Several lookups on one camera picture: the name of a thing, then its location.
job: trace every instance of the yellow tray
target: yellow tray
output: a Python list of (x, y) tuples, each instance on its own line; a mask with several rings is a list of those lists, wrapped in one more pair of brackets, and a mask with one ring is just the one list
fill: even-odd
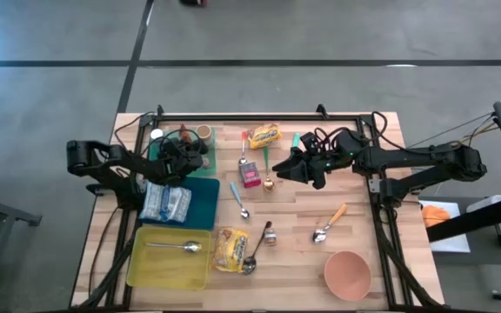
[[(147, 247), (146, 243), (202, 244), (198, 253), (179, 248)], [(137, 230), (127, 284), (133, 287), (201, 290), (208, 281), (211, 235), (206, 230), (143, 226)]]

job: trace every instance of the small jar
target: small jar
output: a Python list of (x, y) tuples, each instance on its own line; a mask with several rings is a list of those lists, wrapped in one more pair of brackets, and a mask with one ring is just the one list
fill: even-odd
[(276, 231), (272, 227), (264, 230), (264, 242), (269, 246), (275, 246), (277, 241)]

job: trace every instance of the snack bag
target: snack bag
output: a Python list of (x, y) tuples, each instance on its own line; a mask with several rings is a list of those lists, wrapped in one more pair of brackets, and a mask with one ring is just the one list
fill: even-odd
[(244, 250), (249, 242), (249, 235), (241, 230), (224, 228), (217, 234), (216, 251), (212, 264), (218, 270), (243, 272)]
[(275, 124), (260, 126), (254, 130), (249, 130), (249, 143), (251, 149), (265, 147), (281, 138), (282, 133)]

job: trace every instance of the pink bowl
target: pink bowl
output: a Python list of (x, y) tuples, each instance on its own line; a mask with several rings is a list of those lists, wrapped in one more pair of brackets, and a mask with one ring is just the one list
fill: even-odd
[(324, 280), (338, 298), (357, 301), (371, 289), (371, 269), (360, 255), (339, 251), (326, 261)]

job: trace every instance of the orange object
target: orange object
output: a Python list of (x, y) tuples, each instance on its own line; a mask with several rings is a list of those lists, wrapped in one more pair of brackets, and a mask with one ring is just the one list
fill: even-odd
[(339, 251), (326, 261), (324, 280), (338, 298), (358, 301), (371, 289), (371, 269), (360, 255)]
[(449, 220), (450, 213), (446, 210), (434, 205), (426, 205), (423, 207), (424, 226), (431, 227), (438, 223)]

